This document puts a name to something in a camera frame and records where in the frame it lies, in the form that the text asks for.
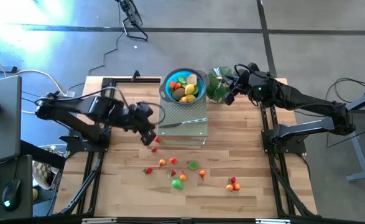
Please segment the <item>wooden table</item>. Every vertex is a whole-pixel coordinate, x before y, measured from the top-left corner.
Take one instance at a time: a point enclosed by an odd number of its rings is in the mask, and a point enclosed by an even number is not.
[[[104,77],[87,77],[83,94],[101,88]],[[159,83],[120,83],[118,87],[130,103],[159,103]],[[110,217],[211,217],[211,218],[271,218],[276,217],[274,191],[269,161],[263,153],[259,108],[244,96],[238,96],[231,106],[208,103],[208,139],[205,146],[143,146],[138,134],[112,129],[109,151],[105,154],[95,216]],[[158,109],[151,121],[158,120]],[[276,109],[280,123],[295,124],[294,112]],[[92,123],[85,116],[79,116]],[[74,154],[66,162],[54,212],[59,212],[79,189],[87,153]],[[169,158],[178,163],[170,165]],[[290,184],[307,208],[316,213],[307,167],[300,157],[286,154]],[[167,165],[158,169],[160,159]],[[198,170],[187,169],[187,161],[196,159],[207,174],[202,180]],[[143,169],[153,167],[151,175]],[[188,179],[181,191],[171,187],[168,169],[183,170]],[[241,190],[228,192],[228,177],[236,176]],[[91,189],[86,199],[90,201]],[[285,211],[287,202],[281,192]]]

